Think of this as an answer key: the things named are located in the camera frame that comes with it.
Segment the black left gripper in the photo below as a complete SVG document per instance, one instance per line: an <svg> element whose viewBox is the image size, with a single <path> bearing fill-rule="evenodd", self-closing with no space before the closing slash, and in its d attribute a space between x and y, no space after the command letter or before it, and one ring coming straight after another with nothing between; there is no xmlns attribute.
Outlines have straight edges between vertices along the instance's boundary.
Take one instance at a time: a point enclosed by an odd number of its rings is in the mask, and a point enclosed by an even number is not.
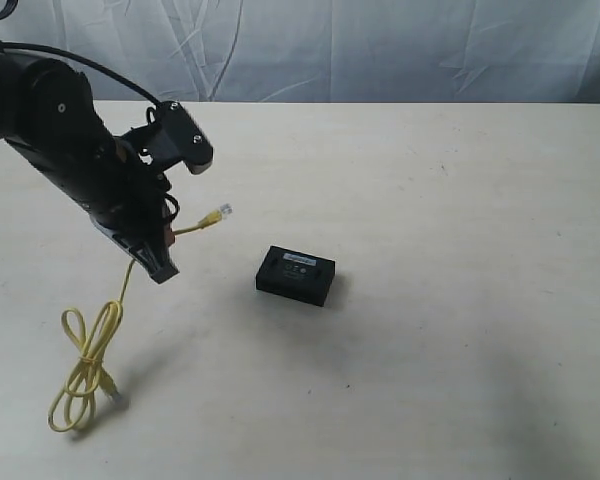
<svg viewBox="0 0 600 480"><path fill-rule="evenodd" d="M156 283L178 274L169 247L166 192L149 165L125 144L71 144L70 198Z"/></svg>

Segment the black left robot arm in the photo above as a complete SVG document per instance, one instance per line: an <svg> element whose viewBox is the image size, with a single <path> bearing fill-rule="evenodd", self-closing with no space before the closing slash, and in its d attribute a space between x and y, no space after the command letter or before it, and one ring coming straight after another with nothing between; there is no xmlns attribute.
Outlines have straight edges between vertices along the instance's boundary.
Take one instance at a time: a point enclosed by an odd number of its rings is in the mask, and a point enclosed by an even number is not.
<svg viewBox="0 0 600 480"><path fill-rule="evenodd" d="M0 140L86 212L156 283L174 277L168 246L179 207L138 148L97 114L87 77L0 43Z"/></svg>

